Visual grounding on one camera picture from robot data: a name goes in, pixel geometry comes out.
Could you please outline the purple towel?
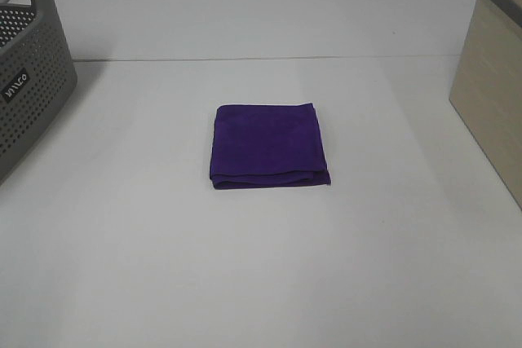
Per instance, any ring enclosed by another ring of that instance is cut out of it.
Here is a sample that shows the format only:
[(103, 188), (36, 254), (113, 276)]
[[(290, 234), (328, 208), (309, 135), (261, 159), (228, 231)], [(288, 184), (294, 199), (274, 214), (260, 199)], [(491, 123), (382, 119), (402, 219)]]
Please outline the purple towel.
[(330, 185), (313, 104), (219, 107), (210, 181), (219, 190)]

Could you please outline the beige storage box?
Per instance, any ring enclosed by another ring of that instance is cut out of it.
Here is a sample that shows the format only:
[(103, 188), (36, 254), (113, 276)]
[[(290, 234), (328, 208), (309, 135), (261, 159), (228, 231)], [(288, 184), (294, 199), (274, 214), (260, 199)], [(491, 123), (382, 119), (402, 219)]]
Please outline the beige storage box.
[(450, 101), (487, 157), (521, 163), (521, 0), (476, 0)]

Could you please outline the grey perforated plastic basket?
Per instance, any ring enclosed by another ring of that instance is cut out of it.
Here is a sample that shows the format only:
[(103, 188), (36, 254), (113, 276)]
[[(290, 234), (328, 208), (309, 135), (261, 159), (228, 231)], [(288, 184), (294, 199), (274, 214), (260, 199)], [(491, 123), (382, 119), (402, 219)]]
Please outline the grey perforated plastic basket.
[(1, 5), (1, 176), (53, 122), (77, 85), (55, 0)]

